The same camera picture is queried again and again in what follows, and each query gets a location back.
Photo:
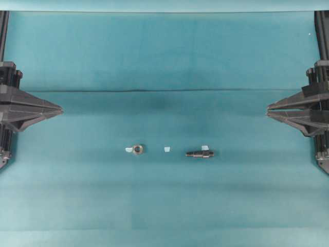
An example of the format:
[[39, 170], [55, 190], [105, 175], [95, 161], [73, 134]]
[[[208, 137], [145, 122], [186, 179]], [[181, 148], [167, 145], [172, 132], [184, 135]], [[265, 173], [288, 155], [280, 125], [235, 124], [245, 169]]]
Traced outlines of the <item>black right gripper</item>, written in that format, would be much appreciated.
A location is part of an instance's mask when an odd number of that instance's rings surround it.
[[[267, 116], [314, 136], [317, 165], [328, 172], [328, 60], [306, 71], [309, 85], [267, 107]], [[273, 111], [298, 109], [298, 111]]]

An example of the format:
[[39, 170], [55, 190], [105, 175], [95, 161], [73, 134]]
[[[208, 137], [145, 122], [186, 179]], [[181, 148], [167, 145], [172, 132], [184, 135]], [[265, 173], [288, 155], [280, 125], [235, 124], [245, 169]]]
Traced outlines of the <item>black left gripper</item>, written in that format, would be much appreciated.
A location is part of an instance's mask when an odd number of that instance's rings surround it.
[[14, 112], [11, 118], [1, 121], [1, 169], [4, 168], [12, 156], [13, 132], [22, 132], [29, 126], [40, 121], [63, 114], [63, 109], [47, 100], [40, 99], [19, 89], [23, 73], [16, 69], [13, 62], [1, 62], [1, 103], [41, 107], [52, 109], [46, 113], [28, 115], [28, 113]]

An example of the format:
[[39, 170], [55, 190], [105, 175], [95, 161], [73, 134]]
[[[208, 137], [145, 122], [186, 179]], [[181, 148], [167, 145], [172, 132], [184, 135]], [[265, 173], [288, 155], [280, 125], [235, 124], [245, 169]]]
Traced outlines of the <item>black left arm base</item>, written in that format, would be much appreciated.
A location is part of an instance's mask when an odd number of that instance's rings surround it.
[[4, 61], [6, 35], [9, 21], [9, 11], [0, 11], [0, 60]]

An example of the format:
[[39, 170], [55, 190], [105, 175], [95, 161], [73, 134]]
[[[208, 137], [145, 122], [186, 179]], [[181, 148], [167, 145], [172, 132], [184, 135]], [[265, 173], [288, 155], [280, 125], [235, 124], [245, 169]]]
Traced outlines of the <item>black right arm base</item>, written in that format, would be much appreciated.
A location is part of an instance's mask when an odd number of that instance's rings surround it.
[[328, 60], [328, 32], [329, 16], [328, 10], [314, 12], [315, 30], [321, 60]]

